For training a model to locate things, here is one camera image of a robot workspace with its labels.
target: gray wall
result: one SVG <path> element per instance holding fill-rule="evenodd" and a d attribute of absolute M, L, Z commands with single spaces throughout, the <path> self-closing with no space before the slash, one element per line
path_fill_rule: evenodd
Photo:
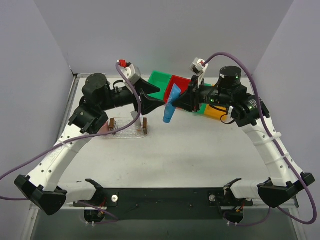
<path fill-rule="evenodd" d="M 310 189 L 320 206 L 320 1 L 295 0 L 254 76 L 276 129 L 293 159 L 316 178 Z M 312 216 L 305 193 L 298 195 L 300 215 Z M 305 226 L 308 239 L 320 236 L 320 220 Z"/>
<path fill-rule="evenodd" d="M 33 0 L 0 1 L 0 175 L 51 146 L 65 110 L 72 73 Z M 0 195 L 23 168 L 0 182 Z M 0 200 L 0 239 L 20 239 L 29 201 Z"/>
<path fill-rule="evenodd" d="M 74 73 L 117 74 L 115 60 L 144 74 L 190 76 L 195 57 L 219 51 L 251 71 L 293 0 L 35 0 Z M 221 57 L 208 76 L 232 63 Z"/>

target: blue tube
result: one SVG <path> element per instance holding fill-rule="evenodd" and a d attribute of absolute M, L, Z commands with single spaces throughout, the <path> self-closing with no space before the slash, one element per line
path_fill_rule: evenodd
<path fill-rule="evenodd" d="M 176 107 L 172 106 L 172 102 L 177 98 L 179 98 L 180 93 L 181 93 L 181 89 L 176 84 L 173 84 L 168 102 L 166 103 L 165 109 L 164 109 L 163 121 L 166 124 L 170 123 L 171 118 L 175 113 Z"/>

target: metal frame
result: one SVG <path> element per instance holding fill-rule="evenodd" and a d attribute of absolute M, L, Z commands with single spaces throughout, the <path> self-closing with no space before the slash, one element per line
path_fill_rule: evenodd
<path fill-rule="evenodd" d="M 74 102 L 74 99 L 75 99 L 75 95 L 76 95 L 76 92 L 77 92 L 77 89 L 78 89 L 78 84 L 79 84 L 80 78 L 86 78 L 89 75 L 90 74 L 77 74 L 77 75 L 74 76 L 73 83 L 72 83 L 72 86 L 71 86 L 71 89 L 70 89 L 70 93 L 69 93 L 69 97 L 68 97 L 68 102 L 67 102 L 66 109 L 65 109 L 65 112 L 64 112 L 64 116 L 63 116 L 63 121 L 61 123 L 61 127 L 60 127 L 60 130 L 59 130 L 59 135 L 58 136 L 61 135 L 61 133 L 64 130 L 64 127 L 66 126 L 66 124 L 68 122 L 68 117 L 70 115 L 70 111 L 71 111 L 71 108 L 72 108 L 72 105 L 73 105 L 73 102 Z M 106 75 L 106 76 L 108 78 L 118 78 L 119 77 L 118 75 Z M 150 76 L 149 75 L 143 75 L 143 77 L 144 78 L 148 78 Z M 290 201 L 288 201 L 288 202 L 286 202 L 285 204 L 282 205 L 282 208 L 288 209 L 290 214 L 295 216 L 295 217 L 297 217 L 297 218 L 300 217 L 298 207 L 299 207 L 299 204 L 298 204 L 298 201 L 297 201 L 296 198 L 291 199 Z M 268 206 L 265 205 L 262 200 L 254 200 L 253 201 L 253 206 L 251 206 L 251 208 L 265 209 L 265 208 L 268 208 Z M 80 210 L 80 209 L 89 210 L 89 209 L 93 209 L 93 208 L 90 208 L 90 207 L 75 207 L 72 204 L 66 204 L 61 208 L 61 210 Z M 31 238 L 33 230 L 34 230 L 34 227 L 35 227 L 35 222 L 36 222 L 36 219 L 37 219 L 37 216 L 38 216 L 38 212 L 39 212 L 39 208 L 32 203 L 30 205 L 29 213 L 28 213 L 28 216 L 27 216 L 27 220 L 25 222 L 25 225 L 24 225 L 24 228 L 23 228 L 23 232 L 22 232 L 22 235 L 21 235 L 21 239 L 22 240 L 29 240 Z M 294 220 L 292 220 L 292 224 L 293 224 L 297 239 L 298 240 L 307 240 L 303 225 L 301 223 L 299 223 L 299 222 L 294 221 Z"/>

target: purple cable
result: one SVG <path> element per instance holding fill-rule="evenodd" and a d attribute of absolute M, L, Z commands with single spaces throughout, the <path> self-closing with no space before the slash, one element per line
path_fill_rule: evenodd
<path fill-rule="evenodd" d="M 15 168 L 11 169 L 10 171 L 4 173 L 2 176 L 0 176 L 0 181 L 2 179 L 4 179 L 6 176 L 8 176 L 9 174 L 12 174 L 13 172 L 15 172 L 15 171 L 27 166 L 28 164 L 33 163 L 37 159 L 47 155 L 48 153 L 52 152 L 53 150 L 65 145 L 65 144 L 68 144 L 70 142 L 74 142 L 74 141 L 77 141 L 77 140 L 81 140 L 81 139 L 95 138 L 95 137 L 107 136 L 107 135 L 110 135 L 110 134 L 115 134 L 117 132 L 120 132 L 120 131 L 125 130 L 125 129 L 129 128 L 130 126 L 132 126 L 140 118 L 141 110 L 142 110 L 141 102 L 140 102 L 140 99 L 139 99 L 139 96 L 138 96 L 138 93 L 137 93 L 135 87 L 131 84 L 131 82 L 127 79 L 127 77 L 121 72 L 118 62 L 115 64 L 115 68 L 118 71 L 118 73 L 121 75 L 121 77 L 124 79 L 124 81 L 128 84 L 130 89 L 132 90 L 132 93 L 133 93 L 133 95 L 134 95 L 134 97 L 135 97 L 135 99 L 136 99 L 136 101 L 138 103 L 138 113 L 137 113 L 136 117 L 128 125 L 120 127 L 120 128 L 118 128 L 116 130 L 113 130 L 113 131 L 108 131 L 106 133 L 97 133 L 97 134 L 92 134 L 92 135 L 77 136 L 77 137 L 65 140 L 63 143 L 59 143 L 59 144 L 49 148 L 48 150 L 44 151 L 43 153 L 39 154 L 38 156 L 35 156 L 34 158 L 30 159 L 29 161 L 26 161 L 25 163 L 23 163 L 23 164 L 21 164 L 19 166 L 16 166 Z M 25 201 L 25 200 L 28 200 L 27 198 L 13 198 L 13 197 L 6 197 L 6 196 L 0 196 L 0 199 L 7 200 L 7 201 Z"/>
<path fill-rule="evenodd" d="M 260 221 L 257 221 L 257 222 L 253 222 L 253 223 L 238 223 L 238 224 L 235 224 L 234 222 L 229 221 L 228 219 L 226 219 L 227 213 L 228 213 L 227 211 L 224 212 L 223 218 L 225 220 L 227 220 L 231 225 L 236 226 L 236 227 L 253 227 L 253 226 L 256 226 L 256 225 L 264 223 L 270 217 L 271 207 L 269 207 L 268 213 L 267 213 L 267 215 L 265 216 L 264 219 L 262 219 Z"/>
<path fill-rule="evenodd" d="M 95 225 L 96 224 L 110 224 L 110 223 L 116 223 L 116 222 L 119 221 L 118 217 L 116 217 L 115 215 L 113 215 L 112 213 L 110 213 L 110 212 L 108 212 L 108 211 L 106 211 L 104 209 L 101 209 L 101 208 L 99 208 L 97 206 L 91 205 L 91 204 L 83 202 L 83 201 L 78 201 L 78 203 L 81 203 L 82 205 L 85 205 L 85 206 L 87 206 L 89 208 L 93 208 L 93 209 L 96 209 L 96 210 L 98 210 L 100 212 L 103 212 L 103 213 L 109 215 L 110 217 L 112 217 L 114 219 L 114 220 L 106 220 L 106 221 L 102 221 L 102 222 L 95 222 L 94 223 Z"/>
<path fill-rule="evenodd" d="M 217 52 L 215 54 L 213 54 L 212 56 L 210 56 L 202 65 L 205 66 L 208 62 L 210 62 L 214 57 L 217 56 L 225 56 L 228 57 L 230 59 L 232 59 L 233 61 L 235 61 L 245 72 L 245 74 L 248 76 L 250 82 L 251 82 L 251 86 L 255 95 L 255 100 L 258 106 L 258 111 L 259 111 L 259 116 L 261 118 L 261 122 L 262 125 L 266 131 L 266 133 L 268 134 L 268 136 L 270 138 L 273 137 L 273 135 L 271 134 L 271 132 L 269 131 L 266 121 L 264 119 L 264 114 L 262 112 L 262 107 L 261 107 L 261 102 L 260 102 L 260 98 L 259 98 L 259 94 L 258 94 L 258 89 L 257 89 L 257 85 L 250 73 L 250 71 L 248 70 L 248 68 L 246 68 L 246 66 L 235 56 L 231 55 L 230 53 L 227 52 Z M 273 143 L 275 144 L 276 148 L 278 149 L 279 153 L 281 154 L 281 156 L 285 156 L 284 151 L 282 150 L 281 146 L 279 145 L 279 143 L 277 142 L 276 139 L 273 140 Z M 290 218 L 296 220 L 297 222 L 301 223 L 301 224 L 305 224 L 305 225 L 310 225 L 313 224 L 316 220 L 317 220 L 317 207 L 316 207 L 316 203 L 315 200 L 308 188 L 308 186 L 306 185 L 306 183 L 303 181 L 303 179 L 301 178 L 301 176 L 299 175 L 299 173 L 295 170 L 295 168 L 292 166 L 292 164 L 290 163 L 290 161 L 288 160 L 287 157 L 283 157 L 285 163 L 290 167 L 290 169 L 293 171 L 294 175 L 298 178 L 299 182 L 301 183 L 301 185 L 303 186 L 303 188 L 306 191 L 306 194 L 308 195 L 309 199 L 310 199 L 310 203 L 312 206 L 312 211 L 313 211 L 313 217 L 310 221 L 303 221 L 301 219 L 296 218 L 295 216 L 292 216 L 290 213 L 286 212 L 285 210 L 283 210 L 282 208 L 280 208 L 279 206 L 277 207 L 281 212 L 283 212 L 285 215 L 289 216 Z"/>

